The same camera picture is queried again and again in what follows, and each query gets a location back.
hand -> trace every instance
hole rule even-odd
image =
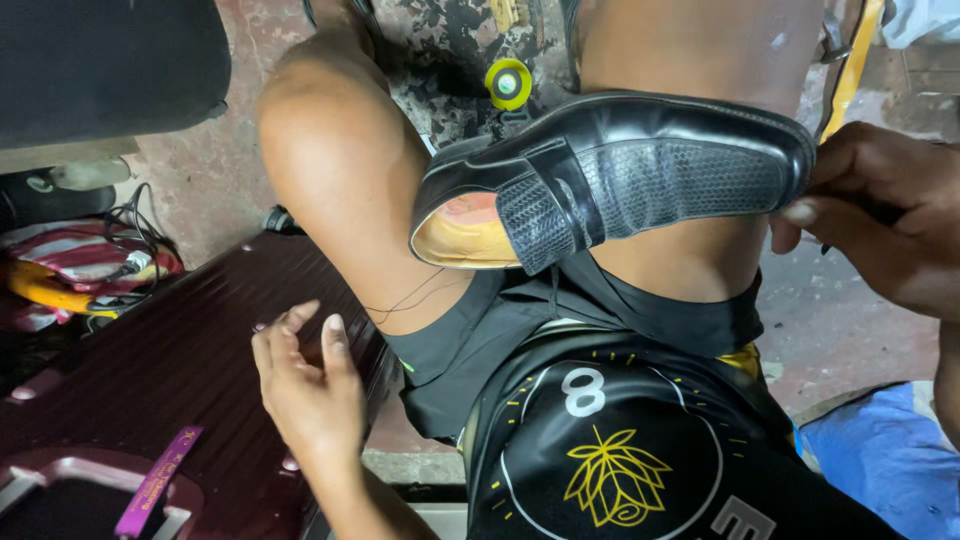
[[[323,469],[321,478],[308,478],[311,483],[356,482],[362,475],[365,401],[344,320],[330,315],[324,322],[323,369],[306,362],[297,340],[297,332],[319,307],[316,300],[294,306],[253,336],[260,393],[263,406],[304,473]]]
[[[793,251],[803,228],[890,302],[960,322],[960,146],[854,123],[821,146],[818,161],[808,196],[771,219],[774,253]],[[848,202],[856,198],[905,213],[883,225]]]

number 8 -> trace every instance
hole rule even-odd
[[[590,377],[590,383],[585,386],[571,386],[578,377]],[[566,394],[566,411],[577,418],[586,418],[594,412],[603,408],[607,402],[607,396],[600,391],[603,386],[603,374],[599,371],[588,368],[578,367],[571,370],[564,377],[564,382],[560,388]],[[590,396],[593,400],[588,405],[580,406],[577,402],[580,398]]]

maroon suitcase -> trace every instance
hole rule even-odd
[[[58,356],[16,392],[32,399],[0,404],[0,538],[112,538],[185,426],[204,431],[141,539],[326,538],[250,348],[258,323],[311,298],[322,307],[303,341],[344,316],[372,419],[396,357],[309,238],[262,233]]]

knee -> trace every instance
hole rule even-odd
[[[322,61],[282,66],[256,104],[264,152],[282,145],[334,154],[352,141],[390,136],[402,127],[398,113],[372,78]]]
[[[256,108],[260,153],[281,200],[344,178],[387,176],[416,138],[372,78],[335,63],[282,66]]]

black shorts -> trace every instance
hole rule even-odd
[[[726,302],[695,304],[642,291],[602,270],[589,252],[529,277],[522,270],[477,272],[456,305],[421,331],[385,336],[403,362],[400,397],[424,437],[455,436],[494,371],[543,324],[573,319],[630,330],[702,358],[729,355],[763,333],[757,273]]]

